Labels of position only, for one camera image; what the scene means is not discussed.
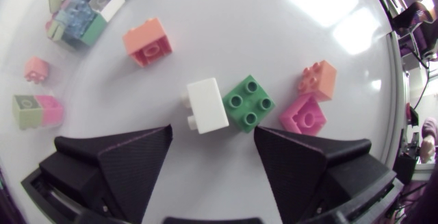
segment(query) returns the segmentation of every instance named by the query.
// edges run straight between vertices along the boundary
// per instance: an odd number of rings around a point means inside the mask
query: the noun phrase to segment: white table surface
[[[75,53],[45,37],[49,17],[47,0],[0,0],[0,159],[29,223],[49,221],[20,182],[55,151],[55,136],[88,138],[169,123],[174,140],[143,223],[166,216],[280,223],[253,133],[232,125],[203,135],[189,130],[192,111],[180,96],[187,84],[210,77],[225,96],[253,75],[276,103],[261,125],[280,129],[278,117],[297,98],[302,70],[327,60],[337,79],[333,100],[320,104],[328,122],[318,136],[369,138],[371,154],[383,157],[391,125],[385,37],[391,27],[378,0],[127,0],[95,46]],[[162,22],[173,53],[141,69],[125,53],[122,36],[152,17]],[[51,64],[40,86],[22,76],[33,55]],[[64,124],[18,130],[13,94],[56,96],[65,105]]]

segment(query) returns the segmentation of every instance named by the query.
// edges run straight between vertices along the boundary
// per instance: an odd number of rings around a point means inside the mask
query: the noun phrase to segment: mint green duplo brick
[[[14,95],[12,112],[20,129],[36,128],[42,124],[42,108],[31,95]]]
[[[102,17],[102,15],[97,14],[94,20],[91,22],[90,26],[87,28],[85,33],[81,37],[81,41],[88,46],[93,45],[99,36],[102,34],[107,21]]]
[[[49,0],[50,13],[54,14],[61,9],[62,0]]]
[[[249,75],[222,98],[228,118],[249,133],[275,107],[265,90]]]

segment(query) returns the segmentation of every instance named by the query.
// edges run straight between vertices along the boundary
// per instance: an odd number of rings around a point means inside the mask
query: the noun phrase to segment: orange duplo brick
[[[316,62],[302,72],[298,85],[300,95],[313,93],[317,101],[328,101],[335,90],[336,69],[327,61]]]
[[[172,52],[167,35],[158,18],[131,29],[123,36],[125,48],[141,67],[146,66]]]

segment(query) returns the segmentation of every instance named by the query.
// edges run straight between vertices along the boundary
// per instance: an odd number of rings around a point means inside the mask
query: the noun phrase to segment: cable
[[[425,187],[426,185],[427,185],[427,183],[424,183],[424,184],[422,184],[421,186],[418,186],[417,188],[411,190],[410,192],[407,192],[407,193],[405,193],[405,194],[400,195],[400,198],[407,197],[407,196],[409,196],[410,194],[412,194],[412,193],[414,193],[414,192],[416,192],[416,191],[418,191],[418,190],[421,190],[421,188]]]
[[[412,206],[412,205],[414,205],[414,204],[416,204],[416,202],[413,202],[413,203],[410,203],[410,204],[406,204],[405,206],[402,206],[402,207],[400,207],[400,208],[396,208],[396,210],[401,210],[401,209],[404,209],[404,208],[406,208],[406,207]]]
[[[411,47],[409,47],[408,45],[402,45],[402,49],[409,49],[409,51],[413,54],[413,56],[415,57],[415,59],[418,60],[418,62],[424,66],[425,69],[429,69],[429,66],[426,66],[426,64],[422,61],[422,59],[420,59],[420,57],[413,51],[413,49]]]
[[[397,219],[394,220],[394,223],[397,223],[398,220],[400,220],[401,218],[403,218],[406,215],[406,213],[403,213],[400,217],[398,217]]]
[[[417,102],[417,104],[415,105],[414,110],[417,109],[418,104],[420,104],[420,101],[422,100],[423,95],[424,95],[424,93],[426,92],[427,85],[429,85],[429,78],[430,78],[429,75],[430,75],[430,71],[429,71],[429,68],[427,68],[426,70],[427,70],[427,80],[426,80],[426,84],[424,85],[423,92],[422,92],[422,94],[420,95],[420,98],[418,99],[418,102]]]

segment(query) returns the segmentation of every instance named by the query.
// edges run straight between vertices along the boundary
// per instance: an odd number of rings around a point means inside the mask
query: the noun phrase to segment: peach duplo brick
[[[129,30],[123,36],[126,51],[141,67],[172,52],[167,35],[158,18]]]
[[[35,84],[39,84],[46,79],[48,74],[49,63],[35,56],[27,61],[25,65],[25,79],[27,81],[33,81]]]
[[[302,72],[298,85],[300,95],[313,93],[317,101],[328,101],[333,98],[335,90],[336,69],[327,61],[316,62]]]

